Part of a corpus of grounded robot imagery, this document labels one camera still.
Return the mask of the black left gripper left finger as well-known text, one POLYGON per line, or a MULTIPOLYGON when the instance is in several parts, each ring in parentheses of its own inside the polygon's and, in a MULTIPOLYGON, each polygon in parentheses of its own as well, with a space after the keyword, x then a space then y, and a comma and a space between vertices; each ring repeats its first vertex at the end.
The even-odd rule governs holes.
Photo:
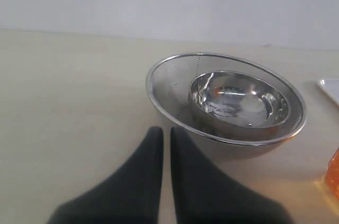
POLYGON ((151 127, 111 176, 60 205, 49 223, 157 223, 163 174, 163 131, 151 127))

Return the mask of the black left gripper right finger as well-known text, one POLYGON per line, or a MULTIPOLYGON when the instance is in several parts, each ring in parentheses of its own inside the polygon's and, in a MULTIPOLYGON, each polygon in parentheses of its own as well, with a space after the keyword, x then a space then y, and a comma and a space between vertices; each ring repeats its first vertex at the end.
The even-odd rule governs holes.
POLYGON ((293 223, 278 202, 215 166, 184 129, 171 129, 171 177, 178 223, 293 223))

